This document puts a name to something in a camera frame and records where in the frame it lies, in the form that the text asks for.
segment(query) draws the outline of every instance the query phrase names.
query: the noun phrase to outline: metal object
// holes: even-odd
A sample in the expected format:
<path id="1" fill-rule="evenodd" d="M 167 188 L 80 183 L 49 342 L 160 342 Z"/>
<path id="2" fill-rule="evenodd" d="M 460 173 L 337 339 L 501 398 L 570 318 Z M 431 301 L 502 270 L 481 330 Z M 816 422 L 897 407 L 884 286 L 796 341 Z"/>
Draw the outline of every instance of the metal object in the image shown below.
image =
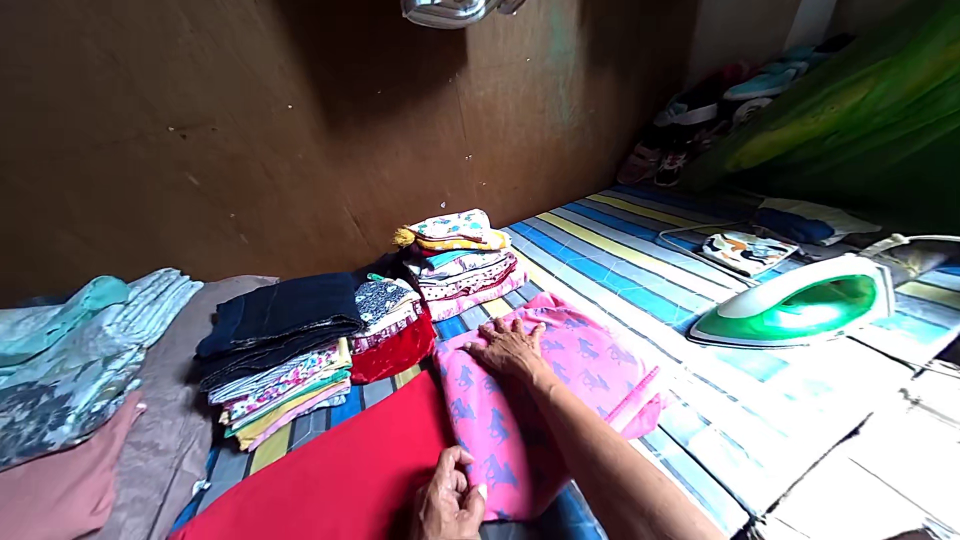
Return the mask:
<path id="1" fill-rule="evenodd" d="M 846 335 L 893 311 L 890 270 L 844 255 L 741 292 L 697 321 L 688 338 L 747 349 L 796 347 Z"/>
<path id="2" fill-rule="evenodd" d="M 491 12 L 513 14 L 525 0 L 400 0 L 403 16 L 422 26 L 455 30 Z"/>

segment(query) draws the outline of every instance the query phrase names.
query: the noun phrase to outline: brown cloth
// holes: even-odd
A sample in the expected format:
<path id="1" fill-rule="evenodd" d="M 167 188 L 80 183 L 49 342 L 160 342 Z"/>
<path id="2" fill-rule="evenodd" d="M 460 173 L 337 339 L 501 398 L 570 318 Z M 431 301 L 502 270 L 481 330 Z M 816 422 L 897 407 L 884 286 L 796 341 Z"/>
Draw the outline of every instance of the brown cloth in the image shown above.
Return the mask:
<path id="1" fill-rule="evenodd" d="M 147 411 L 120 454 L 113 512 L 88 539 L 161 540 L 170 532 L 194 483 L 206 478 L 212 444 L 212 414 L 186 383 L 197 344 L 210 333 L 217 304 L 278 281 L 237 276 L 205 284 L 147 351 L 138 375 Z"/>
<path id="2" fill-rule="evenodd" d="M 0 533 L 18 540 L 71 540 L 102 527 L 114 499 L 114 465 L 143 412 L 132 392 L 83 443 L 0 473 Z"/>

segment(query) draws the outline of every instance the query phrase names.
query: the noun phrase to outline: green iron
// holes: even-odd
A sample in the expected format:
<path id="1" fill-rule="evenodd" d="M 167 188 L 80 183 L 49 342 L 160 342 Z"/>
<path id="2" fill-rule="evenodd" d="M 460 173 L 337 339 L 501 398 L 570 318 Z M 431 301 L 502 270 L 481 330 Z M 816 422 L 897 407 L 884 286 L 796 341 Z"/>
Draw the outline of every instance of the green iron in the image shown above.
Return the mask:
<path id="1" fill-rule="evenodd" d="M 844 255 L 814 262 L 730 298 L 704 315 L 688 339 L 776 349 L 833 339 L 893 314 L 890 270 Z"/>

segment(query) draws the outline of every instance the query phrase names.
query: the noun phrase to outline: hand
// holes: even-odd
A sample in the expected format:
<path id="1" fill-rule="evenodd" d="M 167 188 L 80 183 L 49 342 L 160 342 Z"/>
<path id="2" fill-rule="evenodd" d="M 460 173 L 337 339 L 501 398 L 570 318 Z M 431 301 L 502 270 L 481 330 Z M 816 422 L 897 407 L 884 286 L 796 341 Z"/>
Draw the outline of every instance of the hand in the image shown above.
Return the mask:
<path id="1" fill-rule="evenodd" d="M 471 342 L 464 346 L 464 350 L 493 369 L 529 378 L 545 365 L 540 356 L 540 337 L 546 330 L 543 323 L 537 324 L 529 335 L 523 331 L 523 321 L 520 319 L 514 319 L 512 330 L 507 328 L 503 319 L 494 319 L 493 328 L 484 325 L 477 330 L 487 338 L 489 344 L 484 347 Z"/>
<path id="2" fill-rule="evenodd" d="M 473 456 L 459 446 L 440 453 L 433 479 L 417 492 L 412 540 L 479 540 L 487 484 L 468 491 L 467 476 L 456 469 L 457 463 L 472 462 Z"/>

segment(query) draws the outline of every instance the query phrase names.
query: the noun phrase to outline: red velvet cloth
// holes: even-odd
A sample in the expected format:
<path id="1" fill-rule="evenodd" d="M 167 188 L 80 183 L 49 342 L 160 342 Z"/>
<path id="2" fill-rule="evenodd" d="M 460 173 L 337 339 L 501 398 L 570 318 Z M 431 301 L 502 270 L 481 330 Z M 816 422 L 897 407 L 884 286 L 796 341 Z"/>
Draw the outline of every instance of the red velvet cloth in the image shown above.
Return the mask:
<path id="1" fill-rule="evenodd" d="M 454 444 L 440 389 L 421 373 L 244 479 L 171 539 L 405 538 L 414 494 Z"/>
<path id="2" fill-rule="evenodd" d="M 363 384 L 400 373 L 433 353 L 437 334 L 430 324 L 430 311 L 382 343 L 353 356 L 350 382 Z"/>

